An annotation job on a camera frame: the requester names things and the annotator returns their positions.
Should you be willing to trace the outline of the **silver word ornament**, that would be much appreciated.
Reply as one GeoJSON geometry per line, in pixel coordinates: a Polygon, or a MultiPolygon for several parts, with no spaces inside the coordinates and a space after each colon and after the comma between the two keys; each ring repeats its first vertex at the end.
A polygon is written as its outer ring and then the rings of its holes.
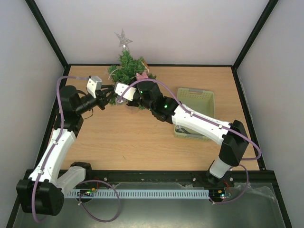
{"type": "Polygon", "coordinates": [[[179,125],[175,125],[175,132],[176,133],[184,133],[184,134],[188,134],[189,133],[185,128],[183,128],[183,127],[181,127],[179,125]]]}

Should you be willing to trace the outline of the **green perforated plastic basket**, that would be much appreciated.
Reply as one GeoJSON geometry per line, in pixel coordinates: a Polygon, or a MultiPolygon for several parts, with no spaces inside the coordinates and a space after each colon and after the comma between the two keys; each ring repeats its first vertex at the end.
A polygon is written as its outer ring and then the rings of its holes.
{"type": "MultiPolygon", "coordinates": [[[[187,107],[211,118],[215,118],[215,96],[212,91],[180,87],[177,90],[177,98],[187,107]]],[[[176,133],[174,129],[176,138],[194,139],[205,142],[211,141],[208,137],[191,130],[190,128],[182,127],[189,133],[176,133]]]]}

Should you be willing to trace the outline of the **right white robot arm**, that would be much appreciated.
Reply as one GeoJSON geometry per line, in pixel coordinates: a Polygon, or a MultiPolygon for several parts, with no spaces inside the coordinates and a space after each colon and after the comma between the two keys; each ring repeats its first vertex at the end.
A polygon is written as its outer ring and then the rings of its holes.
{"type": "Polygon", "coordinates": [[[192,129],[220,145],[219,155],[206,175],[210,185],[218,186],[226,172],[240,164],[248,147],[243,124],[237,120],[229,123],[203,115],[182,104],[174,95],[164,96],[159,84],[154,79],[135,81],[118,92],[118,95],[133,105],[149,109],[159,121],[192,129]]]}

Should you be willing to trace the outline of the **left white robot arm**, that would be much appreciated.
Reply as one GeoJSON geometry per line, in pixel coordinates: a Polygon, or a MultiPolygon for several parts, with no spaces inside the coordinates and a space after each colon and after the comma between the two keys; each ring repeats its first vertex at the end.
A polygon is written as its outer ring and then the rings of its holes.
{"type": "Polygon", "coordinates": [[[59,175],[84,122],[83,113],[95,106],[103,110],[114,94],[114,86],[97,85],[87,91],[80,97],[79,90],[72,85],[57,88],[59,117],[55,120],[51,140],[34,171],[16,186],[23,212],[56,216],[65,196],[78,183],[89,179],[92,168],[85,162],[74,162],[68,171],[59,175]]]}

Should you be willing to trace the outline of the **silver star ornament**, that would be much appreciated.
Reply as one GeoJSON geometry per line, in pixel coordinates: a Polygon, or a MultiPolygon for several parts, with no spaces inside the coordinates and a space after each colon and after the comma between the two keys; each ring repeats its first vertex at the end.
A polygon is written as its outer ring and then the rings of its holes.
{"type": "Polygon", "coordinates": [[[129,51],[129,44],[133,41],[126,37],[124,30],[122,29],[120,34],[115,32],[115,35],[119,39],[119,47],[123,50],[129,51]]]}

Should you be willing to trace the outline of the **pink fabric bow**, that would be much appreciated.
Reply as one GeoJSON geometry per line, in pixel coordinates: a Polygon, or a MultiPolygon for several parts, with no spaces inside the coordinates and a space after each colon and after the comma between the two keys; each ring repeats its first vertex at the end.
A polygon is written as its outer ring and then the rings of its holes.
{"type": "Polygon", "coordinates": [[[141,74],[140,73],[136,74],[136,80],[143,80],[147,78],[149,78],[149,76],[146,74],[146,72],[142,72],[141,74]]]}

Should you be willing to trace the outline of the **small green christmas tree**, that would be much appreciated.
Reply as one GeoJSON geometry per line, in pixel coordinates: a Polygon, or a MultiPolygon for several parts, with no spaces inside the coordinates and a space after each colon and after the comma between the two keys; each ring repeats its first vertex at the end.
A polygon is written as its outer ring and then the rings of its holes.
{"type": "Polygon", "coordinates": [[[144,65],[144,58],[133,58],[130,51],[123,50],[118,57],[120,65],[112,65],[108,68],[109,79],[115,85],[117,82],[130,85],[137,80],[137,73],[144,76],[147,75],[151,79],[156,79],[156,76],[148,72],[144,65]]]}

